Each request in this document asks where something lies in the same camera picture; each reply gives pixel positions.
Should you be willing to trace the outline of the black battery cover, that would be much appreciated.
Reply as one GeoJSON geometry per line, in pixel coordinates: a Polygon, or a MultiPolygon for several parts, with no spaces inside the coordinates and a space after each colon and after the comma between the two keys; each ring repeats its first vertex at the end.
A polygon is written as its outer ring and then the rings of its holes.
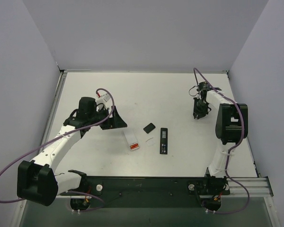
{"type": "Polygon", "coordinates": [[[153,131],[156,128],[156,126],[153,123],[149,123],[147,126],[143,128],[143,130],[149,134],[151,131],[153,131]]]}

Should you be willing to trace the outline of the black remote control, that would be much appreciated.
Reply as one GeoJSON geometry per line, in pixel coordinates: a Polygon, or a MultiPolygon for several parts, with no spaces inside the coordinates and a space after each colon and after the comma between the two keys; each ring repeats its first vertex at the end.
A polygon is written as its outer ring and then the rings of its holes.
{"type": "Polygon", "coordinates": [[[160,154],[162,155],[168,154],[168,129],[167,128],[160,129],[160,154]]]}

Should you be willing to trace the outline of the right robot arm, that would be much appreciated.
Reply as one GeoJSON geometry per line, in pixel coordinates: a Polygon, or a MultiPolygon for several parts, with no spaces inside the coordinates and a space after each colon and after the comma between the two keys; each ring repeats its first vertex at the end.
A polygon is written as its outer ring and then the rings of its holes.
{"type": "Polygon", "coordinates": [[[195,88],[197,94],[193,96],[193,118],[199,120],[213,108],[217,110],[215,135],[218,142],[207,173],[211,177],[224,178],[234,150],[248,135],[248,106],[236,103],[226,97],[220,88],[212,88],[205,81],[195,88]]]}

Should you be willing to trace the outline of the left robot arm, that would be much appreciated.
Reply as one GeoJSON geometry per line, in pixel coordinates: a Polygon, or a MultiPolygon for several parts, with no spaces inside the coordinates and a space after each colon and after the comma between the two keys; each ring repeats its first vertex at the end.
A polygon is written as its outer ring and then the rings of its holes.
{"type": "Polygon", "coordinates": [[[113,101],[110,94],[98,99],[82,97],[79,107],[64,121],[56,137],[30,161],[18,166],[17,196],[49,206],[58,194],[73,190],[76,194],[88,191],[86,173],[78,170],[55,174],[59,163],[91,127],[102,130],[126,128],[127,124],[118,114],[115,105],[109,109],[106,102],[113,101]]]}

